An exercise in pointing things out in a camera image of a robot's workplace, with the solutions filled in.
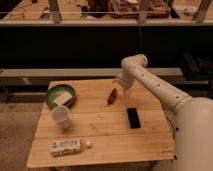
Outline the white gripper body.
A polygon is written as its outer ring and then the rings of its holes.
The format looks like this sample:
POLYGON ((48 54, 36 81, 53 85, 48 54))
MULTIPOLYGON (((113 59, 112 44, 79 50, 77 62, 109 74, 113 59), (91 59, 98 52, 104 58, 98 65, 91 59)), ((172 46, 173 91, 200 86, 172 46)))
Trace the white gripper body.
POLYGON ((121 76, 116 77, 113 82, 119 84, 124 91, 130 89, 134 83, 133 80, 126 80, 121 76))

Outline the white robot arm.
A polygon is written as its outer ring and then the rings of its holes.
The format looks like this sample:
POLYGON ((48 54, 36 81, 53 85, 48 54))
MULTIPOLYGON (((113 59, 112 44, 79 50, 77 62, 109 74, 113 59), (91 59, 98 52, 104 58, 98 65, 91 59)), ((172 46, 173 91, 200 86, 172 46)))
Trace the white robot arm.
POLYGON ((128 90, 135 80, 176 115, 173 171, 213 171, 213 100, 193 97, 146 69, 138 54, 121 61, 118 84, 128 90))

